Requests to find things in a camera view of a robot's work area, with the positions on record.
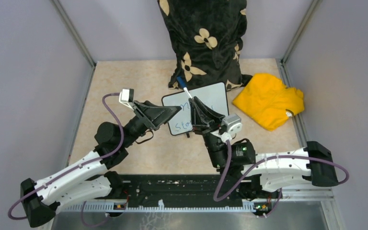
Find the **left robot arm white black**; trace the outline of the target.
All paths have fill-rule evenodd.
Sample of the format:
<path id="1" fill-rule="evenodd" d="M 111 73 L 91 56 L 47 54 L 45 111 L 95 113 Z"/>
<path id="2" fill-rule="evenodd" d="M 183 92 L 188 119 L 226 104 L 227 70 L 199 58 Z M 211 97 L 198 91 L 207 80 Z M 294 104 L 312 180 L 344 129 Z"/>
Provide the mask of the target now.
<path id="1" fill-rule="evenodd" d="M 128 155 L 127 148 L 147 132 L 170 121 L 180 106 L 158 106 L 145 101 L 128 103 L 134 117 L 126 125 L 103 122 L 94 138 L 97 146 L 79 161 L 44 179 L 21 182 L 21 203 L 31 228 L 40 227 L 62 210 L 91 199 L 125 197 L 125 185 L 111 168 Z"/>

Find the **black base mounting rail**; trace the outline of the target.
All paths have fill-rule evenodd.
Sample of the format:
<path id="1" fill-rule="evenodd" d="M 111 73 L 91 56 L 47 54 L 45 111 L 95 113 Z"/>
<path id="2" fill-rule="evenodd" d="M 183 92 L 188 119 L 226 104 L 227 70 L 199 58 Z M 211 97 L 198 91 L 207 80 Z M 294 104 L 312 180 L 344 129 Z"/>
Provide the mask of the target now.
<path id="1" fill-rule="evenodd" d="M 257 179 L 240 183 L 222 201 L 214 201 L 218 175 L 122 175 L 111 183 L 117 188 L 95 201 L 114 200 L 112 211 L 252 212 L 268 214 L 281 198 L 281 192 L 266 192 Z"/>

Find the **yellow folded garment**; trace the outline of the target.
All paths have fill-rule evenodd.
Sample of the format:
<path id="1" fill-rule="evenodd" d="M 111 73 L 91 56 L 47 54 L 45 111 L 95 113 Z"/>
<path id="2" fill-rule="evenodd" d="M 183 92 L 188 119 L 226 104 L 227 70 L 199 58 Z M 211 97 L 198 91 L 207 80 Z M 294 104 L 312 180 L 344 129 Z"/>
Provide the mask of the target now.
<path id="1" fill-rule="evenodd" d="M 255 74 L 232 103 L 268 131 L 305 110 L 304 93 L 268 73 Z"/>

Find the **blue capped whiteboard marker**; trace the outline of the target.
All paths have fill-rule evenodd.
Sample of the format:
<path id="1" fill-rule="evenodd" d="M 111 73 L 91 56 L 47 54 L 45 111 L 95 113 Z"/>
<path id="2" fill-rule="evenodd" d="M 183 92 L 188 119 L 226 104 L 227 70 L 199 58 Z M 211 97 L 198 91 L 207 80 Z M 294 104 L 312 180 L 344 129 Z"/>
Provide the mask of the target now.
<path id="1" fill-rule="evenodd" d="M 177 82 L 182 87 L 183 91 L 185 92 L 185 94 L 187 95 L 189 100 L 193 101 L 194 100 L 193 96 L 190 94 L 190 91 L 188 90 L 187 85 L 186 85 L 185 81 L 182 79 L 182 77 L 177 77 Z"/>

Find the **left aluminium frame post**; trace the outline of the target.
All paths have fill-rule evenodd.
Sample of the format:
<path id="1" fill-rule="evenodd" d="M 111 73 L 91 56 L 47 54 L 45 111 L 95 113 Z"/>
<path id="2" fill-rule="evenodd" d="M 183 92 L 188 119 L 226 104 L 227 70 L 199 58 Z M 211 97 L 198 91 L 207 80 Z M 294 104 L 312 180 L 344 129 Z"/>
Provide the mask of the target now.
<path id="1" fill-rule="evenodd" d="M 59 0 L 50 0 L 51 4 L 53 5 L 54 9 L 60 16 L 64 26 L 66 27 L 67 31 L 70 33 L 74 43 L 76 44 L 77 48 L 83 55 L 83 57 L 87 60 L 92 68 L 96 67 L 96 63 L 93 60 L 88 48 L 86 47 L 84 41 L 82 40 L 81 36 L 79 35 L 76 27 L 74 26 L 72 20 L 68 16 L 65 8 L 63 7 L 62 3 Z"/>

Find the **black floral plush blanket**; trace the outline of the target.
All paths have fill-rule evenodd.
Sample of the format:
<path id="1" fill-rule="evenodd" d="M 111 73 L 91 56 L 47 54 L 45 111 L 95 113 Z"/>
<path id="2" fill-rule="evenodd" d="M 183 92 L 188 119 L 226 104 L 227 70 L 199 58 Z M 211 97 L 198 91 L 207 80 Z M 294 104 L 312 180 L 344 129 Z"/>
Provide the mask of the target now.
<path id="1" fill-rule="evenodd" d="M 243 74 L 240 55 L 247 30 L 245 0 L 159 0 L 176 68 L 169 89 L 196 89 L 222 82 L 227 91 L 244 87 L 252 76 Z"/>

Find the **small whiteboard black frame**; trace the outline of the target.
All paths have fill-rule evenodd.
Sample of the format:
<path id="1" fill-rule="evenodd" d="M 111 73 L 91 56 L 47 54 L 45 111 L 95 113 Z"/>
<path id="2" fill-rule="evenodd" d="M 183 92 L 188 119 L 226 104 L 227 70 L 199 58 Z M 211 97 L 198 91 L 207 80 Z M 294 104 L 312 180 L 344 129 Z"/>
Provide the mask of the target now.
<path id="1" fill-rule="evenodd" d="M 189 91 L 199 98 L 206 106 L 223 115 L 229 114 L 225 84 L 222 82 Z M 168 122 L 170 134 L 177 136 L 192 131 L 190 104 L 185 92 L 177 92 L 163 96 L 164 106 L 180 106 L 181 110 Z"/>

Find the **right aluminium frame post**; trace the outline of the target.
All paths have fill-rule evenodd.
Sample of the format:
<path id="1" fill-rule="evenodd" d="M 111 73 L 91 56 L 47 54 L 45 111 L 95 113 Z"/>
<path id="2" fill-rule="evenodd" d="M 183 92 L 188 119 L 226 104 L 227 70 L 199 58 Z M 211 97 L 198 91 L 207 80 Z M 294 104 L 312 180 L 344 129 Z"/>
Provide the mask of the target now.
<path id="1" fill-rule="evenodd" d="M 286 63 L 288 62 L 290 56 L 294 52 L 294 50 L 295 50 L 299 40 L 301 39 L 303 33 L 307 29 L 311 18 L 313 17 L 314 13 L 316 12 L 318 6 L 321 3 L 322 3 L 322 0 L 312 0 L 310 2 L 310 5 L 309 5 L 306 13 L 304 14 L 304 16 L 301 20 L 301 23 L 299 24 L 293 38 L 291 39 L 291 42 L 290 42 L 288 48 L 286 49 L 284 56 L 281 58 L 281 63 L 283 65 L 286 65 Z"/>

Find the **aluminium frame post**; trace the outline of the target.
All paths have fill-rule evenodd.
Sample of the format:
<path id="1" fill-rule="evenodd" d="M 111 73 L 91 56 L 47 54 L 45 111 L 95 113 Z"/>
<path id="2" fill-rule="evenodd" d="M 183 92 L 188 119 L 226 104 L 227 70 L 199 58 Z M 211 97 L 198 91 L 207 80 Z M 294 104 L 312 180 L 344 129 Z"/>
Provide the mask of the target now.
<path id="1" fill-rule="evenodd" d="M 70 33 L 74 43 L 76 44 L 77 48 L 83 55 L 83 57 L 87 60 L 92 68 L 96 67 L 96 63 L 93 60 L 88 48 L 86 47 L 84 41 L 82 40 L 81 36 L 79 35 L 76 27 L 74 26 L 72 20 L 68 16 L 65 8 L 63 7 L 62 3 L 59 0 L 50 0 L 51 4 L 53 5 L 54 9 L 60 16 L 64 26 L 66 27 L 67 31 Z"/>
<path id="2" fill-rule="evenodd" d="M 318 6 L 321 3 L 322 3 L 322 0 L 312 0 L 310 2 L 310 5 L 309 5 L 306 13 L 304 14 L 304 16 L 301 20 L 301 23 L 299 24 L 293 38 L 291 39 L 291 42 L 290 42 L 288 48 L 286 49 L 284 56 L 281 58 L 281 63 L 283 65 L 286 65 L 286 63 L 288 62 L 290 56 L 294 52 L 294 50 L 295 50 L 299 40 L 301 39 L 303 33 L 307 29 L 311 18 L 313 17 L 314 13 L 316 12 Z"/>

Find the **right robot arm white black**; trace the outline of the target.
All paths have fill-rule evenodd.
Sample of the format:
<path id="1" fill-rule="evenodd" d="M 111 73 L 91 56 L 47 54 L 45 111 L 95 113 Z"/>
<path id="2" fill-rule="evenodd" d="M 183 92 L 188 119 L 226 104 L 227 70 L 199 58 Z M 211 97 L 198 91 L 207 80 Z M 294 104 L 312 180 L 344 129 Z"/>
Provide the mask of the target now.
<path id="1" fill-rule="evenodd" d="M 251 193 L 264 197 L 282 187 L 312 184 L 333 187 L 340 184 L 336 163 L 331 152 L 317 141 L 308 141 L 297 150 L 257 153 L 250 140 L 230 141 L 242 130 L 237 114 L 223 115 L 212 110 L 197 98 L 189 99 L 193 132 L 201 135 L 212 166 L 221 174 L 218 188 L 227 176 L 236 178 L 238 187 L 246 178 L 257 178 L 251 183 Z"/>

